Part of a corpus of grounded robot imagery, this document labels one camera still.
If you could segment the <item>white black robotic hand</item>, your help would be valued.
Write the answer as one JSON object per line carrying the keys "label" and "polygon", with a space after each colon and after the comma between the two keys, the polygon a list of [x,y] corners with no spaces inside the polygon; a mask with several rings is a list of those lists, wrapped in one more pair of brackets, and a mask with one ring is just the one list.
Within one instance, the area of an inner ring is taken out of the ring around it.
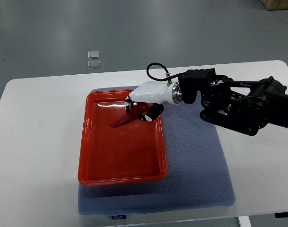
{"label": "white black robotic hand", "polygon": [[125,110],[130,112],[135,105],[146,103],[150,106],[138,116],[145,122],[157,119],[164,110],[163,103],[178,105],[183,102],[178,82],[148,81],[131,91],[125,99]]}

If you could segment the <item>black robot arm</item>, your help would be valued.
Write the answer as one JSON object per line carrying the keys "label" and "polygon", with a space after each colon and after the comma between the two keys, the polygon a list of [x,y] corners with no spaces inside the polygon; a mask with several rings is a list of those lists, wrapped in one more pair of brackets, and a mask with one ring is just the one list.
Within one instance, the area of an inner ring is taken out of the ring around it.
{"label": "black robot arm", "polygon": [[270,76],[235,81],[214,68],[176,74],[181,101],[193,104],[201,94],[200,118],[223,128],[254,136],[267,124],[288,128],[287,87]]}

